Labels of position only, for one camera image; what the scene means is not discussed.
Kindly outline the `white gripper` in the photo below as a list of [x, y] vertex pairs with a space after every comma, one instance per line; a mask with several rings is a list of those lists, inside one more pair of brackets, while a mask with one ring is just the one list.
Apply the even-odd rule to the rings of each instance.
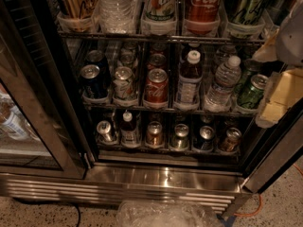
[[[283, 61], [303, 66], [303, 0], [298, 0], [279, 29], [252, 56], [258, 62]], [[303, 97], [303, 69], [273, 72], [259, 103], [256, 124], [273, 127]]]

